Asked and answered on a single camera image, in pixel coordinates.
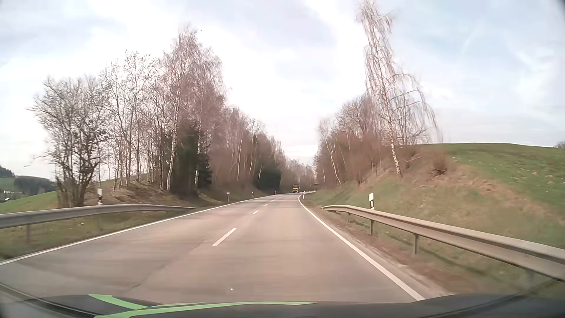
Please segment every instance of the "sky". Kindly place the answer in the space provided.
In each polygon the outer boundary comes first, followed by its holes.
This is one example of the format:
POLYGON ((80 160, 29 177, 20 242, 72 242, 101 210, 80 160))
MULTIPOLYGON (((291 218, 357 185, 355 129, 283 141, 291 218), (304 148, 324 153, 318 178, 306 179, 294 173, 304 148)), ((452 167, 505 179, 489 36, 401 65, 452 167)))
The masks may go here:
MULTIPOLYGON (((383 0, 395 59, 448 143, 565 139, 560 2, 383 0)), ((53 177, 31 111, 47 76, 96 74, 126 50, 160 56, 187 24, 223 62, 228 102, 311 162, 318 121, 365 90, 354 0, 0 0, 0 165, 53 177)))

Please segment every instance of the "metal guardrail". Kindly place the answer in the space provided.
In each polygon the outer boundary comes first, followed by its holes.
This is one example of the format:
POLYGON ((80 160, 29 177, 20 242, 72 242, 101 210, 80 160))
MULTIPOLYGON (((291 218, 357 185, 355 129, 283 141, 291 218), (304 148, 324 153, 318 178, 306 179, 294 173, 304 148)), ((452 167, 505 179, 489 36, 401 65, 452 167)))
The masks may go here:
POLYGON ((322 208, 347 213, 349 222, 352 214, 370 220, 371 234, 374 222, 408 231, 414 234, 414 253, 418 252, 418 238, 422 236, 565 281, 565 250, 561 248, 352 205, 322 208))
POLYGON ((63 208, 29 212, 15 212, 0 214, 0 229, 7 227, 31 225, 37 223, 67 220, 76 217, 93 216, 97 214, 136 212, 136 211, 184 211, 194 209, 192 207, 175 207, 172 205, 154 204, 113 204, 94 205, 91 207, 63 208))

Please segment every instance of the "green stripe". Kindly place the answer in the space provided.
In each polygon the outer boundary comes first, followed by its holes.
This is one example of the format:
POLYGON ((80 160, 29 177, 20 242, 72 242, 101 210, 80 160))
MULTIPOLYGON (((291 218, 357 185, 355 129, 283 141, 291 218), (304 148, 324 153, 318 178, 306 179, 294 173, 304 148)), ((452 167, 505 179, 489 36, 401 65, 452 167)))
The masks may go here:
POLYGON ((153 308, 153 307, 172 307, 172 306, 196 305, 196 304, 201 304, 201 303, 162 304, 162 305, 151 306, 151 308, 153 308))
POLYGON ((125 300, 121 300, 118 298, 115 298, 114 296, 110 296, 110 295, 89 295, 92 298, 96 298, 98 300, 101 300, 103 302, 107 302, 116 306, 120 306, 120 307, 124 307, 127 309, 143 309, 143 308, 147 308, 147 306, 143 306, 140 304, 134 304, 134 303, 130 303, 130 302, 126 302, 125 300))
POLYGON ((242 302, 242 303, 219 303, 219 304, 205 304, 205 305, 194 305, 194 306, 183 306, 183 307, 168 307, 168 308, 149 308, 143 310, 125 311, 119 313, 113 313, 111 315, 96 316, 94 318, 130 318, 142 315, 151 315, 154 313, 167 313, 167 312, 179 312, 188 310, 198 310, 207 308, 219 308, 219 307, 229 307, 229 306, 239 306, 239 305, 255 305, 255 304, 265 304, 265 305, 305 305, 305 304, 315 304, 315 303, 301 303, 301 302, 242 302))

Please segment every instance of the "asphalt road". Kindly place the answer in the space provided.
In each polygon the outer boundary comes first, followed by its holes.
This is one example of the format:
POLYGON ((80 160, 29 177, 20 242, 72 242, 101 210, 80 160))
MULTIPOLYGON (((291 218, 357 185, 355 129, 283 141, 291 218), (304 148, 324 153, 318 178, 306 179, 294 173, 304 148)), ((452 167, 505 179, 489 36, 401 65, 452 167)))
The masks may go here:
POLYGON ((35 296, 161 303, 414 301, 298 197, 249 200, 3 264, 0 282, 35 296))

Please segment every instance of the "road sign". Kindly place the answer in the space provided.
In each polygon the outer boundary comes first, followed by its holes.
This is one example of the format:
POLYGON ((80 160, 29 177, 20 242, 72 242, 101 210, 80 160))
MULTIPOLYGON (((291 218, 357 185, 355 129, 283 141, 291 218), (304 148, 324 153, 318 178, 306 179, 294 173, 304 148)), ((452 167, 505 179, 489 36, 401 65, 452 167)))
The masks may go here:
POLYGON ((96 202, 96 204, 102 205, 102 189, 98 188, 97 192, 98 192, 98 202, 96 202))
POLYGON ((374 201, 372 193, 369 194, 369 206, 370 206, 371 210, 375 209, 375 201, 374 201))

